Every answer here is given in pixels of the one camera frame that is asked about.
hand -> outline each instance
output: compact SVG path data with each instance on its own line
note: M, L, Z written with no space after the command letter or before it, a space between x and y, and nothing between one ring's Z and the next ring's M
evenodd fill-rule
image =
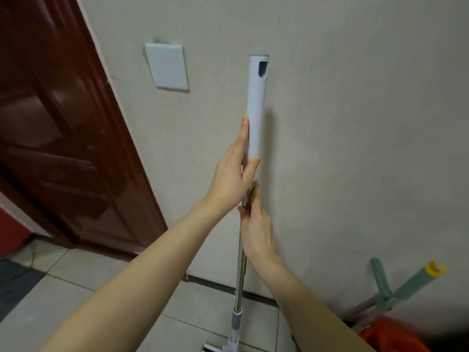
M223 214L230 212L246 195L257 166L261 162L259 157L252 158L241 173L244 147L248 137L249 118L245 115L241 121L238 138L218 162L212 183L208 188L206 199L221 209Z
M238 207L243 249L254 267L261 261L276 257L272 222L261 205L260 189L259 182L256 181L251 196L250 215L244 207Z

forearm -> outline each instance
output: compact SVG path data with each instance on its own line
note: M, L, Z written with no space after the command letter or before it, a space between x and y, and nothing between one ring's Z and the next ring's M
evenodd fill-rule
M273 255L255 263L302 352L373 351Z
M73 314L42 351L138 349L208 233L224 214L210 203L197 203Z

floor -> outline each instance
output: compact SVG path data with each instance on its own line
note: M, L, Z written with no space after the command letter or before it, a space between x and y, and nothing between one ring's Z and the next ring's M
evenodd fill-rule
M58 326L128 264L79 249L35 240L9 258L46 273L0 322L0 351L37 351ZM222 346L230 332L233 296L181 282L138 349L200 351L204 343ZM277 308L243 300L240 350L293 352L288 325Z

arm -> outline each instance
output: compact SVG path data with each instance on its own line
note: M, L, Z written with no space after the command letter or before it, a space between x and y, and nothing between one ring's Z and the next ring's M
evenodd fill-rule
M261 205L256 182L251 214L238 207L244 252L266 283L302 352L372 352L275 254L270 217Z
M248 135L245 116L207 196L65 321L42 352L138 349L209 232L248 190L260 162L251 159L241 174Z

dark floor mat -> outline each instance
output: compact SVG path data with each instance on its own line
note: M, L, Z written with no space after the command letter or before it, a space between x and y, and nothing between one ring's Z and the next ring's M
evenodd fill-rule
M0 260L0 321L42 279L44 272L9 260Z

